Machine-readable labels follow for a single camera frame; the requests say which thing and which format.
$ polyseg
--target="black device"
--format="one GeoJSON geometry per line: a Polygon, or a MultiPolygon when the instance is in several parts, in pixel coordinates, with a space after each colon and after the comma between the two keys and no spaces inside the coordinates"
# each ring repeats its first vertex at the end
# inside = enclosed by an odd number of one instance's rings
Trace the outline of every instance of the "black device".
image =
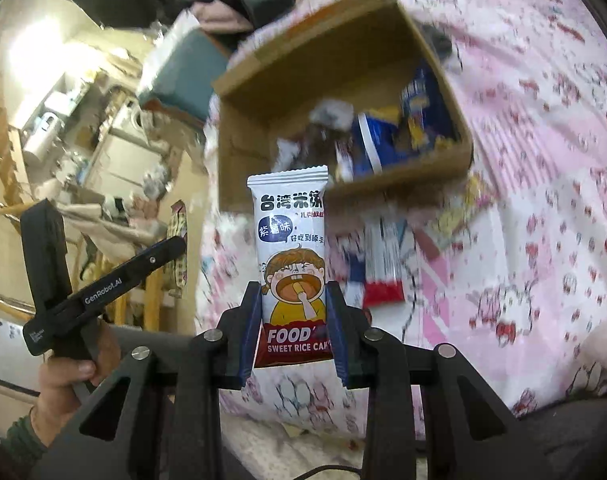
{"type": "MultiPolygon", "coordinates": [[[[106,304],[186,250],[182,238],[169,238],[71,294],[58,211],[41,202],[22,215],[21,228],[36,305],[24,339],[34,355],[49,348],[73,358],[93,353],[84,330],[96,326],[106,304]]],[[[120,366],[82,403],[29,478],[64,480],[72,471],[77,480],[157,478],[168,392],[176,395],[170,480],[224,478],[218,390],[245,385],[261,319],[260,284],[250,282],[241,305],[224,312],[216,329],[194,338],[131,331],[120,366]]],[[[346,305],[337,282],[327,285],[327,325],[344,386],[370,388],[362,479],[415,478],[408,466],[416,455],[412,384],[423,398],[429,478],[552,478],[524,428],[454,346],[406,346],[370,327],[361,310],[346,305]]]]}

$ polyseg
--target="cardboard box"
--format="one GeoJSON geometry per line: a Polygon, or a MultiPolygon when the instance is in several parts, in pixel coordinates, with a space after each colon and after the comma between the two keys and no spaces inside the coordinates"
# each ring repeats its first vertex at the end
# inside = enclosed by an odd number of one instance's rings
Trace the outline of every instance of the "cardboard box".
{"type": "Polygon", "coordinates": [[[355,111],[395,105],[419,61],[432,67],[460,141],[380,174],[327,189],[327,199],[463,176],[472,138],[439,60],[397,0],[341,0],[264,44],[213,84],[221,97],[219,208],[251,212],[248,176],[269,173],[276,139],[300,132],[322,98],[355,111]]]}

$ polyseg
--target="green sleeve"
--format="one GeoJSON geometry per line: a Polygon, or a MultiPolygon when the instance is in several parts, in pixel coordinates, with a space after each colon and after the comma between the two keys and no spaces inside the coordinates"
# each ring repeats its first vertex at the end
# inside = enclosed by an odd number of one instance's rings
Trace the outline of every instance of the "green sleeve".
{"type": "Polygon", "coordinates": [[[47,449],[32,429],[30,415],[26,415],[12,424],[6,437],[2,438],[0,443],[10,456],[25,468],[32,468],[47,449]]]}

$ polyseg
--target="screw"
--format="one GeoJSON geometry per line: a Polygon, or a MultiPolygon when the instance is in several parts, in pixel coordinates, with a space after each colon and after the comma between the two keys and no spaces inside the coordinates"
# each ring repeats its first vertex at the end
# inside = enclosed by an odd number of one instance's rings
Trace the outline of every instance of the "screw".
{"type": "Polygon", "coordinates": [[[132,357],[137,361],[143,361],[150,355],[150,349],[147,346],[138,346],[132,350],[132,357]]]}
{"type": "Polygon", "coordinates": [[[218,328],[211,328],[210,330],[206,330],[205,332],[203,332],[203,338],[206,341],[218,341],[219,339],[221,339],[223,337],[223,332],[221,330],[219,330],[218,328]]]}
{"type": "Polygon", "coordinates": [[[438,352],[441,357],[445,357],[446,359],[455,357],[457,354],[456,348],[452,345],[448,345],[448,343],[441,345],[438,352]]]}
{"type": "Polygon", "coordinates": [[[370,341],[378,341],[383,339],[383,331],[379,330],[378,328],[369,328],[363,333],[363,335],[365,335],[365,338],[370,341]]]}

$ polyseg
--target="pink bedsheet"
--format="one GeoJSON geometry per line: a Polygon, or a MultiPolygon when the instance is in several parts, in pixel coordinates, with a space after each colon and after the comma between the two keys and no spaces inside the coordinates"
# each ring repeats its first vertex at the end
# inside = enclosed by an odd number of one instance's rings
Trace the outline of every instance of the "pink bedsheet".
{"type": "MultiPolygon", "coordinates": [[[[254,34],[232,63],[332,1],[304,0],[254,34]]],[[[607,371],[581,352],[607,319],[605,37],[580,0],[401,2],[458,47],[461,64],[447,63],[448,80],[474,134],[473,170],[499,199],[432,262],[408,232],[407,301],[373,311],[373,324],[407,344],[453,343],[519,415],[579,389],[606,391],[607,371]]],[[[217,104],[213,98],[206,129],[215,195],[217,104]]],[[[407,213],[413,225],[421,217],[407,213]]],[[[359,226],[345,225],[328,219],[329,273],[340,282],[346,248],[359,244],[359,226]]],[[[215,200],[202,254],[198,332],[257,279],[251,221],[218,214],[215,200]]],[[[222,392],[221,403],[259,419],[365,432],[367,392],[344,390],[332,361],[255,370],[243,391],[222,392]]]]}

